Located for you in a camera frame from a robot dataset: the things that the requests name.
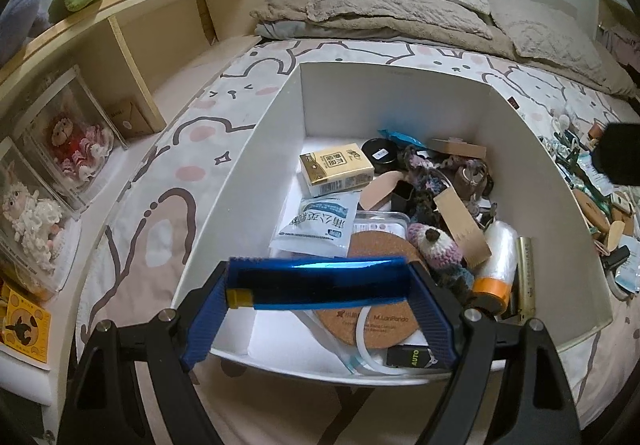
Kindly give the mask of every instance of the pink and white yarn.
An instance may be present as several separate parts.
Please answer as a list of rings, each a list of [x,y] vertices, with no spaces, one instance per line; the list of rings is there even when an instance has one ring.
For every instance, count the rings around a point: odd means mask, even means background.
[[[462,252],[449,234],[435,227],[412,223],[407,230],[408,240],[420,250],[427,264],[443,270],[462,262]]]

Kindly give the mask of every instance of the blue shiny tube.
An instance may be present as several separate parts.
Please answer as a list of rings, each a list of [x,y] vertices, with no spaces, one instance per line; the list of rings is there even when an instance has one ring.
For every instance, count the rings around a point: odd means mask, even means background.
[[[332,309],[398,302],[407,297],[410,268],[404,257],[229,260],[230,308]]]

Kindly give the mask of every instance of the black round container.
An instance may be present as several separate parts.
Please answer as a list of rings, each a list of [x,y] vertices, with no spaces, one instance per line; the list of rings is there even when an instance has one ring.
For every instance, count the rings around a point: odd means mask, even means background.
[[[386,138],[372,138],[362,146],[362,152],[373,164],[377,174],[398,168],[398,146]]]

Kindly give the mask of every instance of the bed sheet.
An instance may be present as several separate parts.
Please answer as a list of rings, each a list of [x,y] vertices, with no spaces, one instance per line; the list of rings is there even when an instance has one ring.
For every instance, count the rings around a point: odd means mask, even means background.
[[[361,40],[291,40],[255,47],[233,64],[159,137],[121,192],[89,260],[76,321],[82,352],[90,329],[128,325],[170,305],[198,244],[199,229],[244,143],[298,64],[369,62],[458,75],[514,97],[537,135],[552,136],[551,110],[571,104],[582,128],[639,121],[628,104],[512,61],[463,50]],[[612,400],[640,358],[640,303],[611,297],[614,322],[562,354],[582,425]],[[169,443],[144,366],[138,366],[156,443]],[[444,385],[350,388],[269,375],[210,355],[192,380],[225,444],[409,444]],[[482,443],[500,375],[470,443]]]

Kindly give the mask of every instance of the blue packet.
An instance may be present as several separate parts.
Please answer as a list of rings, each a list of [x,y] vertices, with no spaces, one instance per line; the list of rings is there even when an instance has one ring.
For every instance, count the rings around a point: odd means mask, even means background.
[[[397,131],[378,130],[378,132],[387,140],[394,142],[401,149],[406,146],[415,146],[421,150],[427,149],[427,146],[416,140],[413,136],[405,135],[404,133],[399,133]]]

